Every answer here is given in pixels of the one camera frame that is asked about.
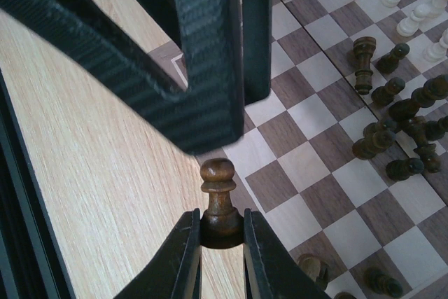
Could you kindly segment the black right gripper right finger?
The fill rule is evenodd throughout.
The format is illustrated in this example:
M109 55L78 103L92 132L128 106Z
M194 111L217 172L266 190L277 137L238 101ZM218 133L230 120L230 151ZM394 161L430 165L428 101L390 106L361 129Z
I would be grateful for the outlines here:
M328 297L298 267L259 211L244 211L243 257L247 298Z

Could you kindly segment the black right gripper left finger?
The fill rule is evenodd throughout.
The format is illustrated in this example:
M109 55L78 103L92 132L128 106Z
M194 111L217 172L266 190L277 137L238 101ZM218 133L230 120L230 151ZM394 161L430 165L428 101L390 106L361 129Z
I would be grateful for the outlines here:
M200 298L200 211L182 214L150 263L116 298Z

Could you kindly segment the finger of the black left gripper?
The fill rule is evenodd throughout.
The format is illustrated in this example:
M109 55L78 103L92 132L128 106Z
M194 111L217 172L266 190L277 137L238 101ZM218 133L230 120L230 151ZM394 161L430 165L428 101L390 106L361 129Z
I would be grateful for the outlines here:
M1 0L1 9L78 63L184 153L236 142L244 129L239 0L174 0L182 90L93 0Z
M242 0L245 105L270 94L272 0Z

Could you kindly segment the dark brown pawn chess piece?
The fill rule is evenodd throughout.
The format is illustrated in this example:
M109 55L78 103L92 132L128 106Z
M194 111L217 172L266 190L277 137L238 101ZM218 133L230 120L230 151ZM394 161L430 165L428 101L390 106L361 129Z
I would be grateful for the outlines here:
M210 249L230 249L243 242L244 218L230 197L236 188L234 170L226 158L206 160L200 167L201 191L209 195L200 222L201 244Z

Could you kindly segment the dark brown knight chess piece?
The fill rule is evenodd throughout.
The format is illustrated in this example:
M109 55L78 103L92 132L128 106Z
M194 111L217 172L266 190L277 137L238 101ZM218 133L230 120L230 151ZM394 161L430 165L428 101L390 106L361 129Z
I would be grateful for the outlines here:
M321 290L327 289L330 269L324 260L306 253L298 258L297 265Z

